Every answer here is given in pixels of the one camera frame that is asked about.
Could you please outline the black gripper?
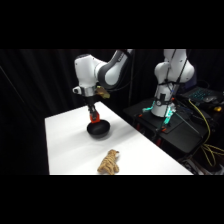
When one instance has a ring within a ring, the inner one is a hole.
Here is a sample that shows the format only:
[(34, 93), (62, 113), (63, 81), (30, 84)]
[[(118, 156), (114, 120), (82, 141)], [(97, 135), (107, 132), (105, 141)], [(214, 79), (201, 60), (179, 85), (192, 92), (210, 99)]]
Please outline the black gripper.
[[(86, 103), (87, 103), (88, 109), (90, 111), (89, 117), (90, 117), (91, 123), (93, 123), (92, 114), (97, 112), (97, 110), (95, 108), (95, 102), (96, 102), (96, 98), (94, 96), (90, 96), (90, 97), (86, 98)], [(100, 121), (101, 121), (100, 114), (97, 112), (97, 122), (100, 122)]]

